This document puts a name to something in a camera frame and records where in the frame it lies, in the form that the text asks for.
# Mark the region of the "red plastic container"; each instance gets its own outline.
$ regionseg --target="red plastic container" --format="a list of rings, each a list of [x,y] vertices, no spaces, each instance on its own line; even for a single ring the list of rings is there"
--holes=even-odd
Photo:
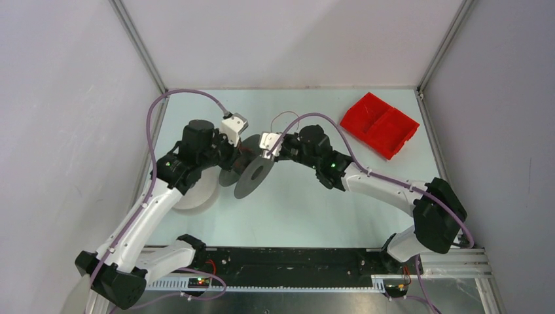
[[[352,106],[340,125],[388,160],[400,151],[419,126],[372,93],[367,93]]]

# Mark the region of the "purple cable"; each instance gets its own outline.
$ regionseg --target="purple cable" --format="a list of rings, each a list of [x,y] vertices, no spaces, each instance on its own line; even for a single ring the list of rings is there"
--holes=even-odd
[[[183,296],[183,297],[186,296],[187,298],[191,298],[192,300],[210,301],[210,300],[214,300],[214,299],[216,299],[216,298],[221,297],[221,296],[224,295],[224,293],[227,291],[227,285],[226,285],[225,281],[223,281],[223,279],[221,279],[220,277],[218,277],[218,276],[216,276],[216,275],[213,275],[213,274],[211,274],[211,273],[205,273],[204,271],[193,270],[193,269],[190,269],[190,268],[179,268],[178,270],[188,271],[188,272],[190,272],[190,273],[196,273],[196,274],[198,274],[198,275],[203,275],[203,276],[206,276],[206,277],[210,277],[210,278],[216,279],[216,280],[218,280],[218,281],[222,284],[223,290],[222,290],[220,293],[216,294],[215,296],[211,296],[211,297],[209,297],[209,298],[201,298],[201,297],[199,297],[199,296],[191,296],[191,295],[188,295],[188,294],[186,294],[186,293],[184,293],[184,292],[172,292],[172,293],[168,293],[168,294],[164,294],[164,295],[162,295],[162,296],[159,296],[159,297],[157,297],[156,299],[151,300],[151,301],[148,301],[148,302],[145,302],[145,303],[143,303],[143,304],[139,304],[139,305],[132,306],[132,307],[130,307],[129,309],[142,309],[143,307],[147,307],[147,306],[149,306],[149,305],[151,305],[151,304],[154,304],[154,303],[156,303],[156,302],[158,302],[158,301],[160,301],[160,300],[163,300],[163,299],[165,299],[165,298],[170,298],[170,297],[172,297],[172,296]],[[118,307],[114,307],[114,308],[110,311],[109,314],[114,314],[114,313],[116,313],[117,309],[118,309]]]
[[[375,173],[375,172],[368,172],[368,170],[358,161],[358,159],[355,157],[355,154],[353,153],[353,149],[351,148],[351,145],[349,144],[349,142],[347,141],[347,138],[345,137],[345,134],[343,133],[343,131],[339,128],[339,126],[335,123],[334,120],[332,120],[332,118],[326,116],[325,114],[321,114],[321,113],[306,113],[303,114],[301,116],[299,116],[297,119],[293,120],[286,128],[285,131],[283,131],[283,133],[278,137],[276,143],[274,144],[274,146],[270,149],[270,152],[273,152],[278,145],[283,141],[283,138],[285,137],[285,134],[287,134],[287,132],[297,123],[300,122],[302,119],[307,118],[309,116],[319,116],[320,118],[324,118],[326,120],[328,120],[328,122],[330,122],[335,129],[337,130],[337,132],[339,133],[339,135],[341,136],[341,138],[343,139],[343,142],[345,143],[345,146],[347,146],[347,150],[349,151],[349,155],[351,155],[351,158],[353,158],[353,162],[355,163],[355,165],[363,172],[366,173],[369,176],[372,177],[376,177],[378,179],[387,181],[389,183],[393,183],[396,185],[399,185],[403,188],[407,188],[410,189],[410,184],[406,183],[406,182],[402,182],[399,181],[397,179],[394,178],[390,178],[386,175],[381,175],[379,173]],[[464,222],[444,203],[442,202],[440,199],[436,198],[434,195],[420,189],[420,188],[416,188],[413,187],[412,188],[414,191],[416,191],[417,193],[420,193],[422,195],[424,195],[425,197],[429,198],[430,200],[433,200],[435,203],[437,203],[438,205],[441,206],[441,208],[443,208],[459,225],[459,227],[461,227],[461,229],[463,230],[463,233],[467,236],[467,239],[469,241],[469,245],[468,247],[474,247],[474,238],[472,237],[472,234],[470,233],[470,230],[468,230],[468,228],[465,226]]]
[[[425,298],[420,298],[419,296],[406,296],[406,299],[407,300],[416,300],[416,301],[419,301],[419,302],[422,302],[422,303],[425,303],[425,304],[427,303],[427,300]],[[433,306],[432,309],[437,314],[442,314],[441,311],[435,305],[432,304],[432,306]]]
[[[433,305],[432,301],[430,300],[430,296],[428,295],[428,292],[426,291],[426,288],[424,287],[424,282],[422,282],[422,277],[420,276],[420,267],[418,267],[420,265],[420,254],[416,255],[414,257],[414,266],[416,268],[416,277],[418,277],[418,284],[420,285],[420,289],[422,290],[422,293],[424,294],[424,298],[426,299],[426,303],[428,303],[428,305],[430,305],[430,308],[435,311],[436,307],[435,305]]]
[[[147,143],[148,143],[148,146],[149,146],[149,154],[151,155],[152,178],[156,178],[156,176],[158,174],[157,169],[156,169],[156,156],[154,155],[154,145],[152,143],[152,135],[151,135],[152,112],[154,111],[154,108],[156,107],[156,105],[162,99],[164,99],[164,98],[166,98],[170,95],[178,94],[178,93],[191,93],[191,94],[198,94],[198,95],[206,96],[206,97],[212,99],[214,102],[216,102],[216,105],[218,105],[218,107],[220,107],[220,109],[222,109],[224,115],[227,115],[229,113],[229,111],[224,107],[224,105],[222,105],[222,103],[218,99],[216,99],[216,97],[210,95],[209,93],[205,93],[203,91],[200,91],[200,90],[189,90],[189,89],[186,89],[186,88],[180,88],[178,90],[170,90],[170,91],[165,92],[162,95],[158,96],[158,98],[156,98],[153,101],[152,105],[149,108],[149,112],[147,114]],[[143,203],[147,203],[149,198],[151,197],[152,191],[154,190],[154,182],[155,182],[155,180],[151,181],[151,185],[149,186],[149,189],[147,191],[147,195],[145,195],[145,198],[143,199]],[[110,255],[109,249],[110,248],[115,248],[118,245],[118,243],[121,240],[121,238],[123,237],[123,235],[129,229],[129,227],[133,224],[135,219],[137,219],[137,217],[142,212],[142,210],[143,210],[143,207],[139,207],[139,209],[137,209],[137,211],[127,221],[127,223],[121,229],[121,231],[118,233],[118,235],[116,235],[116,237],[114,238],[114,241],[112,241],[109,248],[106,250],[106,253],[104,253],[102,258],[100,258],[100,262],[94,268],[94,271],[92,272],[92,274],[90,276],[90,284],[91,285],[94,282],[94,279],[96,278],[96,276],[98,275],[98,271],[100,271],[100,267],[102,267],[102,265],[104,265],[104,262],[108,259],[108,256]]]

